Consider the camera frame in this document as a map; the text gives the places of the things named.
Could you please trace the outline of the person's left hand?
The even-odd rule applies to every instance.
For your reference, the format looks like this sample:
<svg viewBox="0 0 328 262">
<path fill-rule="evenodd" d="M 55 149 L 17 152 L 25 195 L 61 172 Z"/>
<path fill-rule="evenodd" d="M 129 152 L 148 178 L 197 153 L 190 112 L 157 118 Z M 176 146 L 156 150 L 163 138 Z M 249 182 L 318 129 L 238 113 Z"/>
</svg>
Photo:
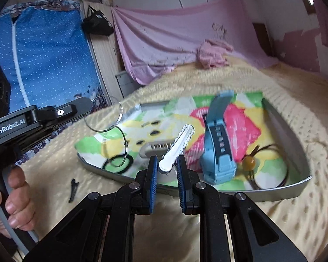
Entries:
<svg viewBox="0 0 328 262">
<path fill-rule="evenodd" d="M 15 166 L 8 176 L 9 186 L 13 189 L 6 200 L 5 208 L 8 214 L 9 225 L 13 229 L 31 231 L 37 222 L 36 207 L 31 199 L 31 188 L 26 182 L 25 174 L 19 166 Z M 0 233 L 7 238 L 11 238 L 0 219 Z"/>
</svg>

